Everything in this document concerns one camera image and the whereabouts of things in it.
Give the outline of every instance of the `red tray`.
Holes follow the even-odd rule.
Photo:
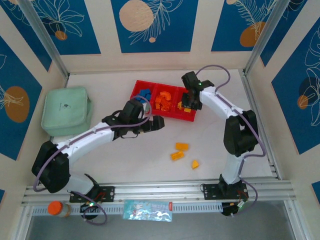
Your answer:
[[[137,80],[134,85],[130,98],[132,98],[133,96],[139,95],[140,90],[144,90],[144,89],[150,89],[151,91],[150,104],[152,106],[153,115],[160,115],[163,117],[180,119],[180,120],[185,120],[190,122],[193,122],[195,120],[197,111],[191,110],[191,112],[185,112],[183,109],[180,110],[178,108],[178,103],[181,102],[182,94],[188,92],[184,87]],[[160,95],[160,92],[169,92],[171,94],[172,107],[170,111],[161,111],[156,109],[155,101],[156,101],[156,97]]]

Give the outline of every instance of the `purple cable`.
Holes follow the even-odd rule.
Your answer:
[[[199,69],[199,71],[196,72],[195,75],[198,75],[202,70],[206,69],[206,68],[209,68],[209,67],[217,67],[217,68],[221,68],[223,70],[225,70],[225,72],[228,74],[228,79],[226,82],[222,83],[221,85],[217,86],[215,88],[215,93],[217,93],[218,89],[227,85],[229,82],[230,82],[230,79],[231,79],[231,74],[230,72],[228,71],[228,69],[226,69],[225,67],[223,66],[220,66],[220,65],[215,65],[215,64],[212,64],[212,65],[207,65],[207,66],[204,66],[202,67],[201,69]],[[243,181],[245,184],[247,184],[248,186],[250,186],[254,192],[255,192],[255,199],[253,201],[253,203],[250,205],[250,207],[246,208],[245,210],[237,213],[237,215],[239,214],[242,214],[246,211],[248,211],[248,209],[252,208],[258,201],[258,191],[255,189],[254,186],[252,186],[250,183],[248,183],[247,181],[245,181],[242,177],[241,177],[241,172],[242,172],[242,169],[244,167],[244,164],[245,164],[245,159],[246,158],[249,158],[249,157],[259,157],[259,158],[262,158],[264,157],[266,154],[267,154],[267,150],[266,150],[266,146],[263,144],[263,142],[260,140],[258,134],[256,133],[256,131],[254,130],[254,128],[251,126],[251,124],[248,122],[248,120],[239,112],[237,111],[236,109],[233,109],[233,106],[227,102],[226,100],[224,100],[220,95],[219,93],[216,94],[216,96],[222,101],[224,102],[232,111],[234,111],[236,114],[238,114],[242,120],[245,122],[245,124],[249,127],[249,129],[251,130],[252,134],[254,135],[254,137],[256,138],[256,140],[258,141],[260,147],[261,147],[261,150],[262,150],[262,154],[254,154],[254,153],[250,153],[250,154],[247,154],[243,157],[242,161],[241,161],[241,164],[240,164],[240,168],[239,168],[239,172],[238,172],[238,175],[239,175],[239,178],[241,181]]]
[[[36,176],[36,178],[35,178],[35,181],[34,181],[34,183],[33,183],[33,190],[34,190],[35,192],[37,192],[37,193],[46,190],[46,188],[37,189],[37,185],[39,184],[40,176],[42,175],[42,173],[44,172],[44,170],[45,170],[45,168],[48,166],[48,164],[55,158],[55,156],[57,156],[57,155],[58,155],[60,152],[62,152],[64,149],[70,147],[72,144],[80,141],[81,139],[84,139],[84,138],[90,136],[91,134],[95,134],[95,133],[100,132],[100,131],[103,131],[103,130],[113,129],[113,128],[138,127],[138,126],[146,123],[146,122],[150,119],[151,114],[152,114],[152,106],[151,106],[150,102],[149,102],[146,98],[144,98],[143,96],[139,96],[139,95],[133,96],[132,98],[133,98],[133,99],[141,98],[141,99],[145,100],[146,103],[149,105],[149,107],[150,107],[150,112],[149,112],[149,115],[146,117],[145,120],[143,120],[142,122],[136,123],[136,124],[127,124],[127,125],[126,125],[126,124],[121,124],[121,125],[113,125],[113,126],[100,127],[100,128],[98,128],[95,132],[94,132],[94,131],[87,132],[86,134],[81,135],[81,136],[77,137],[76,139],[72,140],[72,141],[69,143],[69,145],[64,145],[64,146],[62,146],[62,147],[61,147],[60,149],[58,149],[54,154],[52,154],[52,155],[48,158],[48,160],[43,164],[43,166],[41,167],[41,169],[40,169],[39,173],[37,174],[37,176]],[[107,222],[107,214],[106,214],[106,212],[103,210],[103,208],[102,208],[99,204],[97,204],[93,199],[90,199],[89,197],[87,197],[87,196],[85,196],[85,195],[83,195],[83,194],[81,194],[81,193],[79,193],[79,192],[74,192],[74,193],[75,193],[75,194],[78,194],[78,195],[80,195],[81,197],[87,199],[88,201],[93,202],[94,204],[96,204],[97,207],[98,207],[100,210],[102,210],[103,214],[105,215],[105,221],[104,221],[103,223],[94,223],[94,222],[87,221],[88,223],[90,223],[90,224],[92,224],[92,225],[102,225],[102,224],[105,224],[105,223]]]

